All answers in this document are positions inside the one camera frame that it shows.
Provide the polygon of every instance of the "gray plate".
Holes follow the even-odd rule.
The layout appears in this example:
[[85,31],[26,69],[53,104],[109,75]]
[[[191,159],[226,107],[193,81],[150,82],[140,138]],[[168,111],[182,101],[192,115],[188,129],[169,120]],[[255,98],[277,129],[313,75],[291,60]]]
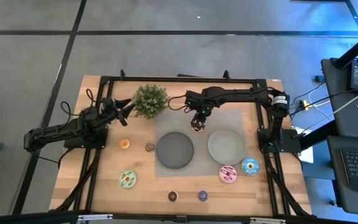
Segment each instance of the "gray plate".
[[157,158],[162,165],[171,169],[185,167],[194,155],[190,138],[179,132],[168,133],[157,143]]
[[237,132],[219,129],[209,136],[208,150],[216,162],[234,165],[246,155],[247,145],[244,138]]

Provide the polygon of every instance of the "dark gray plate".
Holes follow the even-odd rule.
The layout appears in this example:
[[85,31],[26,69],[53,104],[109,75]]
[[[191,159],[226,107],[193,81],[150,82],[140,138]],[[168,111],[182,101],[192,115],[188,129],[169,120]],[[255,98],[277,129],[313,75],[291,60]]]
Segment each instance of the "dark gray plate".
[[157,143],[157,158],[162,165],[171,169],[185,167],[194,155],[191,139],[179,132],[168,133]]

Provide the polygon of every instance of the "yellow connector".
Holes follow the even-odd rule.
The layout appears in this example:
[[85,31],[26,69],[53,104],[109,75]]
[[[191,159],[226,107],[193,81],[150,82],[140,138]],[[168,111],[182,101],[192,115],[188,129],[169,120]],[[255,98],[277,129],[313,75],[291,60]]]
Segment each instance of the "yellow connector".
[[308,110],[309,109],[309,107],[311,107],[311,105],[310,106],[307,106],[308,105],[308,102],[306,101],[306,100],[301,100],[300,102],[299,102],[299,107],[300,108],[303,108],[303,110]]

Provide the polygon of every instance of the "pink donut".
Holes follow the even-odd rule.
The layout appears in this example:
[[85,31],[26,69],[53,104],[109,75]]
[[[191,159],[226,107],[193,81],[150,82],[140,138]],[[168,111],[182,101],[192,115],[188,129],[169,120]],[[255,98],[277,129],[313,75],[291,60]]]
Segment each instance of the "pink donut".
[[223,166],[219,170],[219,177],[226,184],[233,183],[237,178],[237,172],[232,166]]

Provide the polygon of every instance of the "light gray plate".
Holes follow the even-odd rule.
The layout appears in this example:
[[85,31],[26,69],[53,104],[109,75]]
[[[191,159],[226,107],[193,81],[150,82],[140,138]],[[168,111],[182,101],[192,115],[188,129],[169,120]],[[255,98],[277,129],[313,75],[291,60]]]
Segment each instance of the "light gray plate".
[[219,129],[209,136],[208,150],[216,162],[234,165],[246,155],[247,145],[244,138],[237,132]]

